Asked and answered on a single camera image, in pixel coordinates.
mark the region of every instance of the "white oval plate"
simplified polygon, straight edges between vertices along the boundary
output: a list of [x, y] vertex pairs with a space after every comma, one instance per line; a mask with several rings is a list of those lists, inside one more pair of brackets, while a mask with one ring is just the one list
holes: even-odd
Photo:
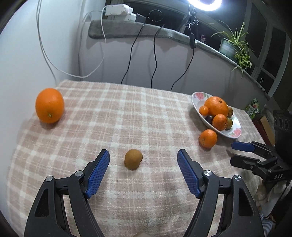
[[229, 137], [229, 138], [232, 138], [232, 139], [236, 139], [236, 138], [239, 138], [240, 135], [241, 135], [241, 126], [240, 126], [240, 123], [236, 117], [236, 115], [233, 113], [231, 119], [233, 121], [233, 125], [231, 127], [231, 129], [229, 130], [224, 130], [224, 131], [219, 131], [217, 130], [216, 128], [214, 128], [211, 124], [209, 124], [206, 120], [205, 120], [205, 117], [206, 116], [202, 116], [200, 113], [199, 113], [199, 109], [201, 106], [204, 105], [205, 101], [212, 97], [212, 95], [209, 95], [207, 93], [204, 93], [204, 92], [195, 92], [193, 93], [192, 95], [192, 102], [193, 102], [193, 105], [195, 107], [195, 110], [197, 111], [198, 115], [200, 116], [201, 120], [203, 121], [203, 123], [210, 129], [214, 130], [215, 132], [217, 133], [220, 133], [221, 135], [225, 136], [225, 137]]

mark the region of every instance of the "large orange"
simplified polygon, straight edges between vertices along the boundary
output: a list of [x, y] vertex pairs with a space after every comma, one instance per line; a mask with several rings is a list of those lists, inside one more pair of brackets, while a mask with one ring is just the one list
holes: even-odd
[[217, 134], [213, 130], [207, 129], [201, 133], [199, 139], [202, 147], [211, 149], [217, 142]]
[[57, 122], [64, 113], [64, 99], [53, 88], [44, 89], [36, 98], [36, 114], [44, 123]]
[[228, 116], [228, 106], [220, 97], [212, 96], [205, 101], [204, 105], [208, 107], [209, 115], [223, 114]]

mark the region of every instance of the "pink checkered blanket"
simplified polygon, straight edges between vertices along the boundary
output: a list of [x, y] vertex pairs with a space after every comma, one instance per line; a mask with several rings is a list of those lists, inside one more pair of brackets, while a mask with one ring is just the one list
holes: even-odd
[[[93, 161], [101, 149], [110, 152], [110, 164], [89, 203], [106, 237], [130, 237], [140, 231], [152, 236], [183, 236], [198, 200], [189, 192], [177, 164], [179, 149], [218, 176], [241, 175], [255, 194], [259, 178], [229, 163], [233, 140], [219, 135], [210, 151], [199, 146], [198, 137], [206, 127], [190, 95], [75, 81], [63, 81], [57, 89], [65, 100], [61, 120], [54, 126], [43, 125], [34, 114], [12, 156], [7, 200], [12, 227], [19, 235], [24, 233], [46, 176], [68, 177]], [[242, 127], [238, 141], [263, 143], [249, 116], [239, 109], [234, 113]], [[124, 155], [130, 149], [143, 154], [136, 171], [124, 166]], [[222, 203], [220, 196], [209, 235], [216, 233]], [[68, 198], [65, 206], [71, 232], [79, 236]]]

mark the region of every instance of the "blue gripper pad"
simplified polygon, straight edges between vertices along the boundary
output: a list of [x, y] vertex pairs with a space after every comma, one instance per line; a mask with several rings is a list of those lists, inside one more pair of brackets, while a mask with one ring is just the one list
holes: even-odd
[[199, 189], [198, 177], [196, 176], [187, 158], [185, 157], [181, 150], [179, 150], [177, 158], [178, 166], [180, 167], [180, 170], [182, 172], [183, 177], [185, 178], [185, 181], [187, 183], [187, 186], [189, 187], [190, 192], [194, 194], [196, 198], [199, 198], [201, 196], [201, 191]]
[[109, 163], [110, 153], [105, 151], [98, 164], [95, 166], [91, 176], [88, 178], [88, 188], [85, 193], [87, 199], [90, 199], [92, 195], [96, 194]]
[[245, 142], [233, 142], [231, 143], [231, 148], [238, 151], [253, 152], [255, 147], [252, 144]]

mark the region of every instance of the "windowsill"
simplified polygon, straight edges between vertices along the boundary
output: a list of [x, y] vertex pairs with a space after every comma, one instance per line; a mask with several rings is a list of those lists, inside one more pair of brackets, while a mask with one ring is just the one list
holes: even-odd
[[[137, 32], [139, 32], [139, 30], [141, 29], [143, 25], [142, 23], [139, 23], [139, 22], [121, 22], [121, 21], [115, 21], [115, 20], [103, 20], [102, 24], [103, 24], [105, 36], [107, 39], [136, 37]], [[145, 24], [139, 37], [153, 38], [158, 29], [159, 29], [158, 26]], [[89, 30], [88, 30], [88, 36], [92, 39], [103, 39], [100, 20], [94, 20], [91, 22]], [[189, 37], [187, 35], [184, 35], [180, 32], [177, 32], [171, 29], [162, 28], [156, 37], [168, 38], [185, 45], [190, 44]], [[216, 55], [217, 57], [220, 57], [221, 59], [233, 65], [234, 67], [237, 66], [237, 64], [233, 62], [231, 59], [229, 59], [228, 57], [226, 57], [224, 54], [220, 53], [219, 51], [211, 48], [210, 46], [198, 40], [196, 40], [196, 44], [198, 48], [204, 51], [207, 51], [209, 53], [212, 53]], [[266, 93], [265, 89], [254, 78], [252, 78], [246, 71], [244, 71], [244, 74], [264, 92], [266, 98], [269, 100], [270, 97]]]

